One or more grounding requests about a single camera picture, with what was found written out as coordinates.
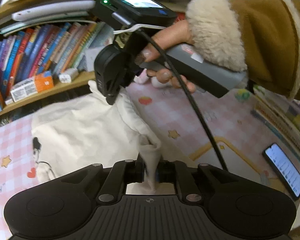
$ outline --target fur cuff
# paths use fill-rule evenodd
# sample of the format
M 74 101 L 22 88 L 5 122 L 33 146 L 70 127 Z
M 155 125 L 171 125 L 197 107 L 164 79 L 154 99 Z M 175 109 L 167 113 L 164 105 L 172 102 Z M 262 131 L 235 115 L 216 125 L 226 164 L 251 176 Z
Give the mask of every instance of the fur cuff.
M 233 71 L 247 69 L 239 23 L 228 0 L 192 0 L 186 17 L 204 59 Z
M 286 6 L 290 11 L 290 14 L 294 20 L 294 25 L 299 39 L 299 57 L 298 57 L 298 66 L 296 71 L 296 79 L 294 81 L 293 88 L 288 97 L 289 99 L 294 99 L 294 97 L 296 96 L 300 88 L 300 14 L 291 0 L 282 0 L 282 1 L 286 4 Z

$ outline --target long nail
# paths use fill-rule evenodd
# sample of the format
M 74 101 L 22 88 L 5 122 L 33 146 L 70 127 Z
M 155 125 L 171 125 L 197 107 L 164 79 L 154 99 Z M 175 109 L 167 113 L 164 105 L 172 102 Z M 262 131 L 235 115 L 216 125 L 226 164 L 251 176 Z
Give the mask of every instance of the long nail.
M 167 80 L 170 79 L 170 75 L 169 75 L 168 72 L 163 72 L 163 73 L 161 74 L 161 78 L 162 78 L 162 80 L 167 81 Z
M 140 66 L 150 55 L 151 51 L 149 49 L 144 49 L 136 56 L 134 63 Z

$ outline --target phone screen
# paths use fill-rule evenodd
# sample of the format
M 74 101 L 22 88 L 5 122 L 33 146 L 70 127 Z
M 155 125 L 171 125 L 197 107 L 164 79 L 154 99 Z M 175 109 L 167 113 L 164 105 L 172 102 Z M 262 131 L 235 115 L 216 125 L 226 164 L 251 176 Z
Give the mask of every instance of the phone screen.
M 126 2 L 130 3 L 134 7 L 157 7 L 157 8 L 163 8 L 160 4 L 157 4 L 156 2 L 152 0 L 125 0 Z
M 299 197 L 300 195 L 300 173 L 297 171 L 295 166 L 281 150 L 277 144 L 271 145 L 268 149 L 265 150 L 266 155 L 277 167 L 280 173 L 283 175 L 292 191 Z

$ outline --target brown coat sleeve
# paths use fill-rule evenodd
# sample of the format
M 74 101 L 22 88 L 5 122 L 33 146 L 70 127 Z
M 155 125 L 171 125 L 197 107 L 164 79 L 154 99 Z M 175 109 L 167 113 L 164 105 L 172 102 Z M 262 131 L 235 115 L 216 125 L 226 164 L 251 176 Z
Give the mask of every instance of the brown coat sleeve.
M 300 100 L 300 1 L 194 0 L 187 17 L 205 59 Z

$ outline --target white cable tie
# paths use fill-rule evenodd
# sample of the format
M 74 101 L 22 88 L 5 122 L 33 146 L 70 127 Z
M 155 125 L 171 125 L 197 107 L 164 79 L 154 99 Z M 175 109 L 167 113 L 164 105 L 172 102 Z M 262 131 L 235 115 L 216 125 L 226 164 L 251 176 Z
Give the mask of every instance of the white cable tie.
M 126 30 L 113 31 L 113 34 L 117 35 L 117 34 L 120 34 L 120 33 L 133 33 L 133 32 L 135 32 L 136 30 L 138 30 L 140 28 L 163 30 L 166 27 L 157 26 L 157 25 L 150 25 L 150 24 L 139 24 L 138 23 L 138 24 L 133 25 L 131 28 L 126 29 Z

